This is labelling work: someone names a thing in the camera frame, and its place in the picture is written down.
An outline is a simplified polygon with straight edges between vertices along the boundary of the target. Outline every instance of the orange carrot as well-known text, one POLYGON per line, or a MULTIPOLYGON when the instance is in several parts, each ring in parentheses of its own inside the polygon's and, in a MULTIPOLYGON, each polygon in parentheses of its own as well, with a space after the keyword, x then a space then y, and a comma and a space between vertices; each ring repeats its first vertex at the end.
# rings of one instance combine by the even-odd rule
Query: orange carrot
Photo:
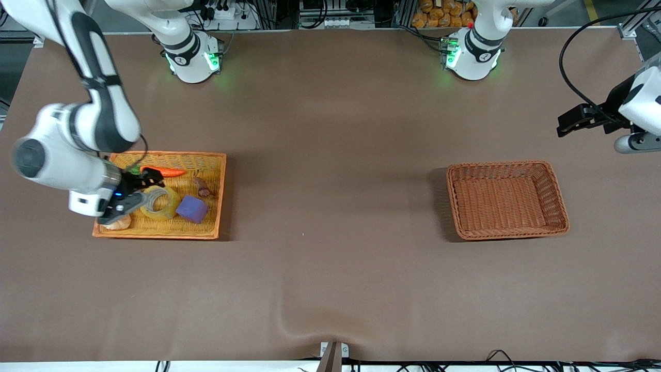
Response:
POLYGON ((183 170, 183 169, 161 168, 161 167, 155 167, 153 165, 143 165, 143 166, 141 166, 140 167, 140 173, 142 173, 142 171, 145 168, 156 169, 157 171, 161 172, 161 175, 163 177, 178 177, 178 176, 186 173, 186 171, 183 170))

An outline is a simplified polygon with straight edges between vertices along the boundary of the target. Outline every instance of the roll of tape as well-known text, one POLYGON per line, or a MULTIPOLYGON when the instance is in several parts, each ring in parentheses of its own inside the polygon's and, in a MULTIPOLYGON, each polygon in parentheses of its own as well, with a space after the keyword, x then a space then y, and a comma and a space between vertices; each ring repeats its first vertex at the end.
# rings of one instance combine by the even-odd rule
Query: roll of tape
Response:
POLYGON ((169 220, 176 216, 176 208, 181 203, 179 194, 172 190, 170 187, 152 186, 144 191, 147 195, 147 202, 140 207, 140 211, 147 217, 153 218, 156 221, 169 220), (167 205, 161 210, 154 210, 154 203, 158 197, 167 195, 167 205))

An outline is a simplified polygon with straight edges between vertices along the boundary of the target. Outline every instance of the purple cube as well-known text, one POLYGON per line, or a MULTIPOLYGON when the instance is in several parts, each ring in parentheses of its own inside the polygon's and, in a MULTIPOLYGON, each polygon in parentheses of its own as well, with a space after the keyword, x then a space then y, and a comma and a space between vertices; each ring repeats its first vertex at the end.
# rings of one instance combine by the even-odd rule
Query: purple cube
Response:
POLYGON ((186 195, 184 200, 181 201, 179 207, 176 208, 176 213, 181 217, 199 224, 202 222, 204 215, 209 208, 204 204, 204 201, 190 195, 186 195))

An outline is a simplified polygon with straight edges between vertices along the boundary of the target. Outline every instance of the brown wicker basket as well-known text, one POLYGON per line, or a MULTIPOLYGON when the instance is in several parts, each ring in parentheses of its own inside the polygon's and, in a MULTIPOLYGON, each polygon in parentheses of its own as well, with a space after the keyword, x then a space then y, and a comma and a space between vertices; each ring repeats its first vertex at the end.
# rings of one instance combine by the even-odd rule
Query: brown wicker basket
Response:
POLYGON ((569 231, 563 196, 547 162, 453 164, 447 169, 447 190, 457 233, 465 240, 569 231))
MULTIPOLYGON (((126 167, 142 156, 142 151, 127 151, 112 154, 110 161, 119 167, 126 167)), ((212 195, 202 199, 209 208, 202 223, 196 224, 180 216, 166 221, 156 221, 145 216, 139 209, 131 213, 131 224, 124 230, 108 230, 94 223, 92 235, 99 238, 137 238, 137 239, 217 239, 220 229, 220 212, 223 202, 223 184, 225 182, 225 166, 227 156, 217 152, 170 152, 150 151, 141 165, 187 169, 186 174, 179 177, 166 177, 166 186, 172 187, 182 197, 192 195, 197 197, 197 186, 192 178, 197 175, 206 181, 212 195)), ((165 205, 166 200, 159 198, 154 204, 155 209, 165 205)))

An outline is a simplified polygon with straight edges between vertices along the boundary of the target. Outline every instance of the brown tabletop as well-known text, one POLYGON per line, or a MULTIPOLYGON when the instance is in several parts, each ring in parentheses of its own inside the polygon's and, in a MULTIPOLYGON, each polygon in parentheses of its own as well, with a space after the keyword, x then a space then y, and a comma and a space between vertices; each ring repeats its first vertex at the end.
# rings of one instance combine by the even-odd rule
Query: brown tabletop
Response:
MULTIPOLYGON (((571 32, 514 30, 478 82, 403 31, 238 34, 197 85, 148 36, 109 36, 151 149, 227 153, 212 242, 92 238, 66 191, 14 172, 38 110, 87 99, 59 46, 33 51, 0 132, 0 359, 295 359, 329 339, 360 359, 658 357, 661 154, 556 137, 580 102, 557 67, 571 32), (570 232, 461 242, 445 168, 530 159, 570 232)), ((566 57, 597 102, 640 64, 615 29, 566 57)))

